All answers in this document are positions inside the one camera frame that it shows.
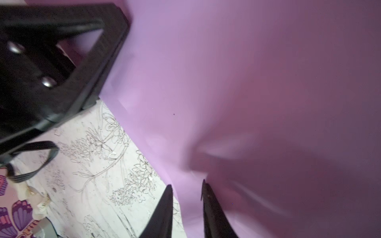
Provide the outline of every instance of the flower sketch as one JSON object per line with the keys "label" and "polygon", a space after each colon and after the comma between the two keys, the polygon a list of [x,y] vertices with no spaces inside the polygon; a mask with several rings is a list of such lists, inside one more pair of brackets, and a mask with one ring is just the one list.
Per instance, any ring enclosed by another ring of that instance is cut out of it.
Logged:
{"label": "flower sketch", "polygon": [[110,238],[105,230],[94,220],[91,215],[85,216],[83,219],[83,226],[87,231],[89,237],[94,238]]}
{"label": "flower sketch", "polygon": [[125,186],[112,192],[110,199],[117,205],[133,204],[135,201],[141,203],[146,200],[145,194],[152,196],[152,191],[156,189],[153,177],[157,177],[157,173],[139,150],[136,154],[139,163],[128,173]]}
{"label": "flower sketch", "polygon": [[116,121],[115,117],[109,113],[103,113],[103,120],[106,124],[106,131],[111,132],[111,141],[117,144],[125,144],[128,142],[128,136]]}
{"label": "flower sketch", "polygon": [[180,204],[177,202],[173,202],[173,221],[176,222],[178,227],[183,228],[181,221]]}

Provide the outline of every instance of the purple butterfly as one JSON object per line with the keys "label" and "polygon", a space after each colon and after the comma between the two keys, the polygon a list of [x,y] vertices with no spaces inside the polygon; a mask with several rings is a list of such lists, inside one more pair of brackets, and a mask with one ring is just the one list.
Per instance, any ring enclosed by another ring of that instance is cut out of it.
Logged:
{"label": "purple butterfly", "polygon": [[[19,231],[24,230],[31,222],[32,211],[32,207],[26,200],[19,200],[12,205],[13,222]],[[16,238],[18,234],[16,228],[11,222],[7,208],[0,208],[0,238]]]}
{"label": "purple butterfly", "polygon": [[7,185],[8,185],[8,182],[6,180],[6,177],[3,175],[0,175],[0,196],[3,196],[5,194],[5,189]]}

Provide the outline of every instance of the black pointed tip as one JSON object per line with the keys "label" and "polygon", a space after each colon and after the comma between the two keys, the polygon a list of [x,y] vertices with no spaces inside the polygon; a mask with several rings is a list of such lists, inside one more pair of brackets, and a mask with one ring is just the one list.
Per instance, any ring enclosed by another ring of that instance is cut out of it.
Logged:
{"label": "black pointed tip", "polygon": [[205,181],[205,179],[204,179],[204,180],[202,181],[202,187],[201,187],[201,199],[200,199],[200,201],[202,201],[202,195],[203,195],[203,193],[204,193],[205,184],[206,184],[206,181]]}
{"label": "black pointed tip", "polygon": [[164,192],[173,193],[172,185],[168,184],[167,187],[165,188]]}

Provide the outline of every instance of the black bracket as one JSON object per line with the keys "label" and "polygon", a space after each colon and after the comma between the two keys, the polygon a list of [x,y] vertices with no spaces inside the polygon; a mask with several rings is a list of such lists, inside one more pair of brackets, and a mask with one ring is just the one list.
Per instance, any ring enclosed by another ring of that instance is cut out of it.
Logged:
{"label": "black bracket", "polygon": [[[202,183],[205,238],[238,238],[230,226],[211,186]],[[155,211],[139,238],[171,238],[173,217],[173,191],[168,185]]]}
{"label": "black bracket", "polygon": [[[0,160],[95,104],[129,28],[112,3],[0,6]],[[96,29],[77,67],[56,47]]]}

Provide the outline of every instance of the floral line drawing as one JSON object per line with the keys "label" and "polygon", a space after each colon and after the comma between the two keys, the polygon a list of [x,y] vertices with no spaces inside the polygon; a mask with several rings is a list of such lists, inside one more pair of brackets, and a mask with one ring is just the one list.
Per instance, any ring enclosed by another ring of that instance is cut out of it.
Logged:
{"label": "floral line drawing", "polygon": [[124,224],[124,222],[122,221],[122,219],[120,218],[120,216],[118,215],[118,218],[120,220],[120,222],[123,224],[124,228],[126,229],[128,235],[130,236],[130,238],[136,238],[136,233],[134,231],[134,229],[132,228],[131,226],[131,223],[128,221],[127,217],[125,216],[125,214],[123,214],[124,218],[126,219],[130,229],[128,229],[128,227]]}
{"label": "floral line drawing", "polygon": [[184,229],[181,222],[180,204],[176,202],[173,202],[173,220],[180,228]]}
{"label": "floral line drawing", "polygon": [[127,178],[124,179],[124,187],[112,191],[111,201],[117,205],[133,204],[134,201],[141,203],[145,201],[144,194],[151,196],[156,189],[153,180],[157,173],[150,166],[143,154],[137,150],[139,164],[129,170]]}
{"label": "floral line drawing", "polygon": [[85,216],[83,219],[83,227],[94,238],[110,238],[108,233],[101,228],[101,226],[95,221],[91,215]]}
{"label": "floral line drawing", "polygon": [[[70,146],[60,143],[62,153],[68,156],[71,162],[79,164],[83,169],[83,171],[77,171],[73,174],[87,179],[82,188],[73,188],[76,192],[83,192],[88,183],[94,181],[100,175],[104,173],[107,175],[109,169],[123,160],[131,142],[131,139],[111,114],[102,113],[102,123],[104,125],[97,128],[92,125],[91,128],[86,130],[85,138],[72,141]],[[91,172],[88,167],[94,161],[94,155],[103,160],[111,161],[111,164],[100,172]]]}

